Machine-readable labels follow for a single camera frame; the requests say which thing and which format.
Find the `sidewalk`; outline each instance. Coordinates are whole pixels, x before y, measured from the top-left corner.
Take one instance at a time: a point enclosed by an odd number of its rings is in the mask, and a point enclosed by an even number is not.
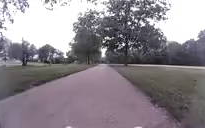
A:
[[[106,65],[0,101],[0,121],[2,128],[176,128]]]

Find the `tree trunk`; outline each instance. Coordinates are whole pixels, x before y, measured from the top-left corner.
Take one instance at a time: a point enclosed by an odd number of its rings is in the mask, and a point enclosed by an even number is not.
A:
[[[128,42],[125,41],[125,49],[124,49],[125,59],[124,59],[124,66],[128,66]]]

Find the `tree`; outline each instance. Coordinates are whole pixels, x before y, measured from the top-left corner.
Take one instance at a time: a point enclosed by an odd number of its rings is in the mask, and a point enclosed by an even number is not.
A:
[[[34,44],[31,44],[28,50],[29,60],[33,60],[36,54],[37,54],[37,48]]]
[[[103,46],[109,50],[124,51],[127,65],[129,48],[146,51],[158,48],[165,41],[163,33],[154,23],[165,20],[169,4],[166,0],[109,0],[107,12],[100,27]]]
[[[29,46],[30,43],[22,39],[22,66],[27,66],[27,61],[29,59]]]
[[[51,62],[55,54],[55,51],[56,49],[54,47],[52,47],[49,44],[46,44],[41,48],[39,48],[38,50],[39,59],[41,60],[41,62],[45,62],[45,61]]]
[[[94,63],[100,57],[101,37],[96,34],[99,13],[89,10],[73,24],[76,36],[71,47],[79,61]]]
[[[12,43],[8,50],[10,59],[22,60],[22,45],[20,43]]]

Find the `grass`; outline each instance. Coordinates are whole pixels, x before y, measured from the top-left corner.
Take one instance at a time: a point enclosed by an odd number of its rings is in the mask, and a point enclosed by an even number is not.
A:
[[[113,66],[185,128],[205,128],[205,70]]]
[[[0,99],[90,67],[77,64],[0,67]]]

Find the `sky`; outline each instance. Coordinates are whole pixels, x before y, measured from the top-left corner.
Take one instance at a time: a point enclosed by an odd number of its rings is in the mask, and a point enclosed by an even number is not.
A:
[[[13,24],[7,24],[5,36],[13,42],[22,38],[41,47],[51,44],[53,47],[67,52],[69,42],[73,39],[73,23],[77,21],[79,12],[84,12],[90,5],[73,0],[70,6],[56,7],[49,11],[42,6],[40,0],[29,0],[30,8],[17,13]],[[183,43],[196,38],[205,29],[205,0],[169,0],[172,7],[167,13],[168,20],[160,23],[160,28],[170,41]]]

